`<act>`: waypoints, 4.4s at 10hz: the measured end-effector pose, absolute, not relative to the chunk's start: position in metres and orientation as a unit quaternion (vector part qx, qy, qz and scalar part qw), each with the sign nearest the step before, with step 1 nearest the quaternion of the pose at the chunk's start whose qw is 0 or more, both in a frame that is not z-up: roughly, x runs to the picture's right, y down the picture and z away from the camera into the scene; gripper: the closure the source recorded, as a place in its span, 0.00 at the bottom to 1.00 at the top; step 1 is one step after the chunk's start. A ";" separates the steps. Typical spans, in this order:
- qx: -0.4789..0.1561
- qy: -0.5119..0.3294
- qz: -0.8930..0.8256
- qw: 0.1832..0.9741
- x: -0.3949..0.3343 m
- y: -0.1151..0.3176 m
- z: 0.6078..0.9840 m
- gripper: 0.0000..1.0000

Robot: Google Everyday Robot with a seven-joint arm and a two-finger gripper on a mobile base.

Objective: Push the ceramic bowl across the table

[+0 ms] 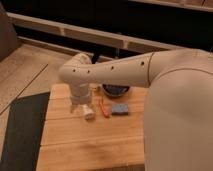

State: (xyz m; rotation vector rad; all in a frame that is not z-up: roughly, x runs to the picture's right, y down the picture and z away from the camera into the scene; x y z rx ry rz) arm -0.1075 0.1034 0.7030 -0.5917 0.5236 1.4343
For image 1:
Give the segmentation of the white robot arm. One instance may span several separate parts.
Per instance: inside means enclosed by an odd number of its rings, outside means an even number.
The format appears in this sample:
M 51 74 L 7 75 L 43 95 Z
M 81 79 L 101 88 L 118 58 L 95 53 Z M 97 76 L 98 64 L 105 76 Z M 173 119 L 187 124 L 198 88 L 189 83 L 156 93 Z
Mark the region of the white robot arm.
M 93 64 L 79 53 L 61 66 L 75 104 L 90 83 L 146 87 L 145 171 L 213 171 L 213 54 L 176 49 Z

